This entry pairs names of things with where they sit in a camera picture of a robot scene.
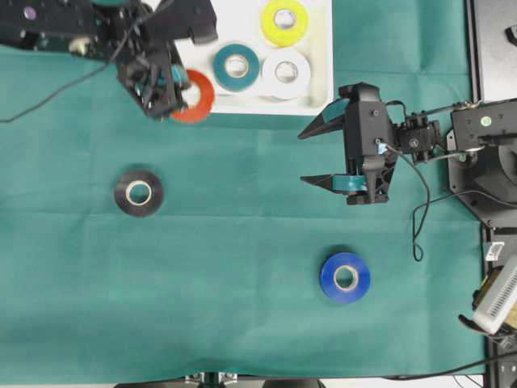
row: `teal tape roll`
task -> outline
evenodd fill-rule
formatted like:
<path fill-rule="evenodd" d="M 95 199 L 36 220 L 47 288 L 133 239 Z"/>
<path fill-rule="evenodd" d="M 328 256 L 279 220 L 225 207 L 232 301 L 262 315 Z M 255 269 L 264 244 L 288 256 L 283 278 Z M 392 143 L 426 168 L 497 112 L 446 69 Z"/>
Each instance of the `teal tape roll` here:
<path fill-rule="evenodd" d="M 366 178 L 364 175 L 334 175 L 332 188 L 337 192 L 365 192 Z"/>
<path fill-rule="evenodd" d="M 337 99 L 333 103 L 328 104 L 322 112 L 323 120 L 328 123 L 333 119 L 344 115 L 345 109 L 347 109 L 349 103 L 350 100 L 348 99 Z"/>
<path fill-rule="evenodd" d="M 244 91 L 259 77 L 260 62 L 251 48 L 230 44 L 217 53 L 213 71 L 217 82 L 227 91 Z"/>

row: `robotic arm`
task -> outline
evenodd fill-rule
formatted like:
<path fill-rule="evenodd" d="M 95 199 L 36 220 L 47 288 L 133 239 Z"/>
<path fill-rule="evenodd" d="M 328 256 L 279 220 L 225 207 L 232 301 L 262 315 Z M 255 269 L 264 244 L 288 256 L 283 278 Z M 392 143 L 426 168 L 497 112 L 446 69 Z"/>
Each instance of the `robotic arm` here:
<path fill-rule="evenodd" d="M 121 6 L 90 0 L 4 3 L 0 44 L 104 62 L 115 56 L 120 83 L 154 119 L 186 107 L 181 92 L 190 83 L 174 41 L 190 38 L 203 44 L 217 39 L 210 0 L 164 0 L 154 13 L 141 0 Z"/>
<path fill-rule="evenodd" d="M 449 158 L 454 192 L 477 190 L 517 202 L 517 100 L 458 103 L 410 116 L 405 112 L 405 121 L 394 124 L 387 107 L 404 104 L 384 103 L 377 87 L 366 83 L 344 86 L 339 96 L 299 138 L 342 130 L 346 173 L 305 176 L 303 181 L 347 196 L 349 205 L 385 203 L 400 154 L 410 155 L 414 164 Z M 439 122 L 429 119 L 446 111 L 452 111 L 453 125 L 447 142 L 440 136 Z M 487 213 L 497 212 L 498 206 L 515 212 L 493 201 L 485 203 L 475 193 L 461 199 L 482 221 L 488 221 Z M 517 227 L 517 213 L 505 218 L 501 227 Z"/>

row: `roll of tape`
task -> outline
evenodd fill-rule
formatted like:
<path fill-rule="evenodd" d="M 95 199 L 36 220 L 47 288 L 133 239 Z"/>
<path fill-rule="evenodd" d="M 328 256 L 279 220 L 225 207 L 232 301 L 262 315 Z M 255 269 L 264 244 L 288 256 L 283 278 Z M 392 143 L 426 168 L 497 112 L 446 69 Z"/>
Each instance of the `roll of tape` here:
<path fill-rule="evenodd" d="M 351 274 L 351 282 L 340 284 L 338 275 L 341 271 Z M 339 253 L 328 259 L 320 272 L 320 285 L 330 299 L 341 303 L 357 302 L 366 295 L 370 288 L 370 270 L 366 263 L 352 253 Z"/>
<path fill-rule="evenodd" d="M 266 58 L 262 76 L 271 96 L 295 99 L 307 91 L 312 73 L 303 55 L 292 48 L 283 48 Z"/>
<path fill-rule="evenodd" d="M 213 103 L 216 100 L 216 92 L 210 80 L 199 71 L 187 70 L 187 75 L 191 84 L 196 85 L 200 89 L 200 100 L 195 106 L 181 112 L 174 112 L 171 116 L 182 123 L 195 124 L 210 116 Z"/>
<path fill-rule="evenodd" d="M 289 47 L 304 37 L 309 15 L 297 0 L 271 0 L 263 9 L 261 25 L 270 42 Z"/>
<path fill-rule="evenodd" d="M 133 190 L 144 190 L 134 197 Z M 115 186 L 115 202 L 119 208 L 134 217 L 147 217 L 156 212 L 163 202 L 163 186 L 160 179 L 147 170 L 125 173 Z"/>
<path fill-rule="evenodd" d="M 217 53 L 213 71 L 227 91 L 244 91 L 259 77 L 259 57 L 244 44 L 229 44 Z"/>

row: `blue tape roll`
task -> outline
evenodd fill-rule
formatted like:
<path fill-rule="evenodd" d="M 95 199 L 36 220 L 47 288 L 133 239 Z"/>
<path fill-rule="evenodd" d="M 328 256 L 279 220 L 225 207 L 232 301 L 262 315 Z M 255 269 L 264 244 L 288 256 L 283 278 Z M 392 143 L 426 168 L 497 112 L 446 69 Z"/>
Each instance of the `blue tape roll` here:
<path fill-rule="evenodd" d="M 353 280 L 350 287 L 339 286 L 336 274 L 340 269 L 348 269 Z M 370 270 L 366 263 L 352 253 L 339 253 L 328 259 L 320 272 L 320 285 L 330 299 L 341 303 L 357 302 L 370 288 Z"/>
<path fill-rule="evenodd" d="M 247 71 L 241 77 L 233 77 L 226 71 L 226 62 L 230 58 L 244 60 Z M 260 74 L 259 57 L 243 44 L 230 44 L 223 47 L 213 62 L 213 71 L 217 82 L 227 91 L 243 91 L 254 84 Z"/>

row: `wire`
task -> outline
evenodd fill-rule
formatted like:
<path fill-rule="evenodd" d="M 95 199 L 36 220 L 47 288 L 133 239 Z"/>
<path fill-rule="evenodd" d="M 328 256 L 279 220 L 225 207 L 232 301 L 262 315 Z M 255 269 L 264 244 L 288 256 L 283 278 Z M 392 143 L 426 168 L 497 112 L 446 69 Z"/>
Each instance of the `wire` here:
<path fill-rule="evenodd" d="M 480 196 L 484 196 L 485 198 L 487 198 L 489 200 L 492 200 L 493 202 L 497 202 L 500 205 L 504 205 L 504 206 L 508 206 L 510 208 L 513 208 L 513 209 L 517 209 L 517 205 L 516 204 L 512 204 L 512 203 L 506 202 L 504 200 L 499 200 L 495 196 L 491 196 L 490 194 L 488 194 L 486 192 L 479 191 L 479 190 L 464 190 L 463 192 L 452 193 L 452 194 L 449 194 L 448 196 L 442 196 L 442 197 L 437 198 L 435 200 L 430 200 L 430 201 L 428 200 L 425 203 L 423 203 L 423 204 L 421 204 L 421 205 L 419 205 L 419 206 L 417 206 L 416 208 L 413 209 L 413 212 L 412 212 L 412 215 L 411 215 L 411 218 L 412 218 L 412 221 L 413 221 L 413 241 L 415 240 L 415 236 L 417 238 L 420 235 L 420 232 L 422 232 L 423 223 L 425 222 L 425 220 L 427 218 L 427 214 L 429 213 L 429 207 L 431 205 L 435 205 L 435 204 L 438 204 L 439 202 L 444 202 L 446 200 L 450 200 L 450 199 L 456 198 L 458 196 L 465 196 L 467 194 L 478 194 Z M 422 219 L 420 221 L 420 226 L 417 229 L 416 228 L 416 213 L 420 209 L 422 209 L 422 208 L 425 208 L 425 211 L 424 211 L 424 214 L 423 214 Z M 422 255 L 423 255 L 423 249 L 418 244 L 416 244 L 415 246 L 419 247 L 419 250 L 422 252 Z"/>
<path fill-rule="evenodd" d="M 460 156 L 465 156 L 466 153 L 465 152 L 453 152 L 453 153 L 450 153 L 450 154 L 444 154 L 444 155 L 440 155 L 440 156 L 435 156 L 431 159 L 427 159 L 425 161 L 426 164 L 428 163 L 431 163 L 431 162 L 437 162 L 439 160 L 445 160 L 445 159 L 451 159 L 451 158 L 459 158 Z"/>
<path fill-rule="evenodd" d="M 431 202 L 429 202 L 429 205 L 438 204 L 439 202 L 444 202 L 445 200 L 450 200 L 452 198 L 456 198 L 458 196 L 465 196 L 468 194 L 478 194 L 480 196 L 484 196 L 485 198 L 488 198 L 489 200 L 492 200 L 493 202 L 497 202 L 498 204 L 505 205 L 505 206 L 508 206 L 513 209 L 517 209 L 516 204 L 512 204 L 512 203 L 506 202 L 504 200 L 499 200 L 495 196 L 491 196 L 490 194 L 479 191 L 479 190 L 464 190 L 463 192 L 452 193 L 452 194 L 449 194 L 448 196 L 442 196 L 440 198 L 436 198 L 435 200 L 432 200 Z M 413 224 L 416 223 L 416 221 L 415 221 L 416 213 L 424 206 L 427 206 L 427 202 L 425 204 L 421 204 L 413 209 Z"/>
<path fill-rule="evenodd" d="M 120 41 L 119 45 L 117 46 L 116 50 L 113 52 L 111 57 L 109 58 L 108 62 L 106 62 L 104 65 L 98 67 L 97 69 L 91 71 L 90 73 L 87 73 L 79 78 L 74 79 L 73 81 L 70 81 L 66 83 L 65 85 L 61 86 L 57 90 L 55 90 L 53 93 L 42 99 L 39 103 L 32 105 L 31 107 L 21 111 L 20 113 L 12 116 L 9 119 L 1 119 L 0 124 L 11 124 L 18 119 L 21 119 L 22 117 L 42 108 L 44 105 L 55 99 L 58 95 L 63 93 L 64 91 L 68 90 L 69 88 L 78 85 L 79 83 L 85 82 L 86 80 L 93 78 L 95 75 L 102 73 L 104 70 L 106 70 L 113 62 L 115 62 L 116 58 L 120 55 L 122 52 L 122 49 L 124 48 L 125 44 L 128 43 L 128 39 L 131 36 L 131 32 L 136 27 L 140 26 L 141 24 L 145 23 L 147 20 L 149 20 L 151 17 L 155 16 L 157 13 L 164 11 L 168 6 L 170 6 L 174 0 L 167 0 L 163 4 L 161 4 L 157 10 L 153 13 L 147 14 L 142 18 L 139 18 L 137 21 L 135 21 L 131 27 L 124 33 L 124 38 Z"/>
<path fill-rule="evenodd" d="M 480 388 L 483 388 L 483 386 L 477 382 L 476 380 L 474 380 L 473 378 L 471 378 L 468 374 L 465 374 L 465 377 L 468 378 L 471 382 L 473 382 L 474 384 L 476 384 L 477 386 L 479 386 Z"/>
<path fill-rule="evenodd" d="M 407 106 L 400 100 L 395 99 L 394 101 L 389 101 L 386 103 L 386 106 L 400 106 L 402 107 L 402 110 L 404 111 L 404 118 L 407 117 Z"/>
<path fill-rule="evenodd" d="M 454 369 L 444 370 L 443 372 L 429 373 L 429 374 L 419 374 L 419 375 L 416 375 L 416 376 L 393 376 L 393 377 L 384 377 L 384 378 L 386 378 L 387 380 L 408 382 L 410 380 L 422 380 L 423 378 L 447 376 L 447 375 L 450 375 L 450 374 L 461 372 L 461 371 L 466 370 L 466 369 L 476 368 L 477 366 L 488 365 L 488 364 L 491 364 L 491 363 L 493 363 L 495 361 L 503 360 L 505 358 L 509 358 L 509 357 L 513 357 L 513 356 L 517 356 L 517 351 L 516 352 L 509 352 L 509 353 L 506 353 L 506 354 L 499 354 L 497 356 L 485 358 L 484 360 L 481 360 L 481 361 L 473 362 L 472 364 L 462 365 L 462 366 L 459 366 L 459 367 L 454 368 Z"/>
<path fill-rule="evenodd" d="M 423 226 L 426 222 L 427 214 L 429 213 L 429 207 L 431 205 L 431 190 L 429 189 L 429 184 L 427 184 L 425 177 L 423 176 L 422 172 L 418 169 L 418 167 L 416 167 L 401 151 L 396 150 L 395 147 L 393 147 L 390 144 L 387 144 L 386 142 L 385 142 L 385 144 L 386 144 L 386 148 L 388 150 L 390 150 L 390 151 L 394 152 L 395 154 L 397 154 L 398 156 L 400 156 L 402 158 L 402 160 L 404 160 L 414 170 L 414 172 L 417 173 L 418 177 L 422 181 L 423 187 L 426 189 L 427 200 L 426 200 L 426 203 L 424 205 L 422 205 L 422 207 L 425 206 L 426 209 L 423 213 L 423 216 L 422 216 L 422 219 L 420 221 L 420 225 L 418 226 L 418 228 L 416 228 L 415 217 L 413 218 L 413 258 L 414 258 L 414 261 L 419 263 L 423 260 L 424 251 L 423 251 L 423 248 L 417 243 L 417 239 L 418 239 L 418 236 L 420 236 L 420 234 L 422 233 Z"/>
<path fill-rule="evenodd" d="M 460 382 L 458 382 L 458 379 L 456 378 L 456 376 L 452 376 L 452 378 L 454 379 L 454 381 L 456 382 L 456 384 L 460 387 L 460 388 L 465 388 L 464 386 L 462 386 L 460 384 Z"/>

